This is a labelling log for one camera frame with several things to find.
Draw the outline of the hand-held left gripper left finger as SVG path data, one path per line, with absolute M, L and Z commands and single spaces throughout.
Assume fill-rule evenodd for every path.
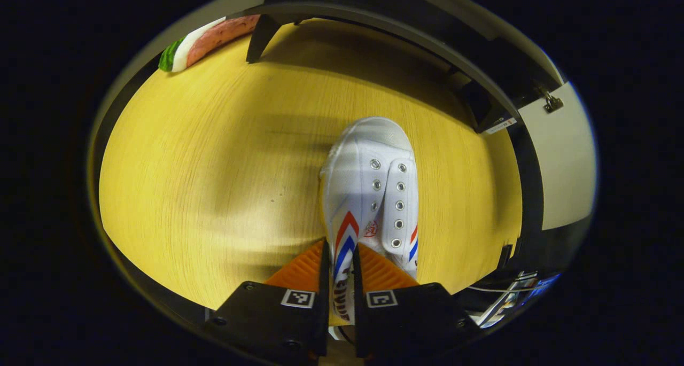
M 318 364 L 327 353 L 330 252 L 317 241 L 263 283 L 245 281 L 205 335 L 261 364 Z

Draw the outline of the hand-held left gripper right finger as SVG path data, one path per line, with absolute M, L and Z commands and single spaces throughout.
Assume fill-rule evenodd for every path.
M 364 361 L 432 361 L 482 336 L 439 283 L 421 285 L 363 244 L 353 267 L 356 354 Z

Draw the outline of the white canvas shoe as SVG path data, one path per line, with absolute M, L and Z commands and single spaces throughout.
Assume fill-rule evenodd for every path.
M 358 246 L 374 250 L 405 277 L 417 278 L 417 160 L 398 123 L 372 116 L 345 128 L 318 177 L 332 266 L 332 310 L 353 325 L 353 254 Z

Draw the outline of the white shoe cabinet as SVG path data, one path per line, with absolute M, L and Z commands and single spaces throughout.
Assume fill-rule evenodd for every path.
M 246 13 L 259 20 L 246 60 L 259 61 L 278 30 L 322 18 L 371 28 L 413 44 L 469 78 L 460 93 L 477 133 L 505 120 L 567 82 L 532 40 L 470 0 L 264 0 Z

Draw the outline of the watermelon slice toy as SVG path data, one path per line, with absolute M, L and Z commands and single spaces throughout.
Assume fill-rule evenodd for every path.
M 157 67 L 163 72 L 185 71 L 214 49 L 254 32 L 259 18 L 259 14 L 233 19 L 223 17 L 196 28 L 167 46 L 159 57 Z

